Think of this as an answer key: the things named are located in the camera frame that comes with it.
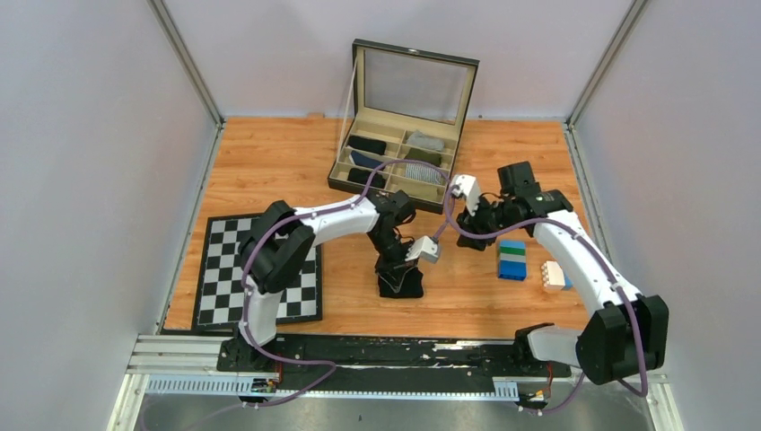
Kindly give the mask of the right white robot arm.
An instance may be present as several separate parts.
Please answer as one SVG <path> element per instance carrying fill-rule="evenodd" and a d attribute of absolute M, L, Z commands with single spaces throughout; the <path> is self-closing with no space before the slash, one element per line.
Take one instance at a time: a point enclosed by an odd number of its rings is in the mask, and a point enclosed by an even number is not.
<path fill-rule="evenodd" d="M 584 231 L 573 205 L 558 189 L 542 189 L 528 162 L 498 169 L 497 200 L 486 198 L 472 175 L 458 174 L 447 193 L 465 201 L 448 220 L 458 245 L 482 251 L 501 235 L 523 228 L 568 276 L 590 316 L 583 330 L 541 323 L 515 333 L 512 362 L 536 374 L 547 362 L 580 369 L 601 385 L 622 381 L 664 365 L 669 307 L 658 295 L 644 295 L 630 283 Z"/>

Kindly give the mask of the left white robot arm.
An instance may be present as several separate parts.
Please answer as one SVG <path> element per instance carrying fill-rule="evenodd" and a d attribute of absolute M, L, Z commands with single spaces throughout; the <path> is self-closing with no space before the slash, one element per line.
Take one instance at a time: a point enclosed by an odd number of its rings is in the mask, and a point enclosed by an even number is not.
<path fill-rule="evenodd" d="M 325 365 L 324 359 L 275 355 L 276 316 L 284 290 L 300 275 L 309 252 L 325 242 L 365 234 L 378 258 L 374 272 L 380 296 L 416 299 L 424 294 L 423 274 L 411 256 L 413 241 L 398 228 L 415 218 L 406 193 L 371 191 L 322 207 L 291 207 L 283 200 L 271 204 L 241 239 L 243 311 L 233 339 L 222 344 L 220 371 L 263 371 L 279 365 Z"/>

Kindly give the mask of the black underwear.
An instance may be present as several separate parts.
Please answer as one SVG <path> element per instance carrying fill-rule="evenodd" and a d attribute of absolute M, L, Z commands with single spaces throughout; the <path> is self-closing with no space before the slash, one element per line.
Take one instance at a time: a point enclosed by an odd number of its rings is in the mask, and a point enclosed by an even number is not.
<path fill-rule="evenodd" d="M 379 295 L 387 299 L 422 298 L 423 276 L 418 268 L 409 268 L 404 274 L 381 273 L 378 275 Z"/>

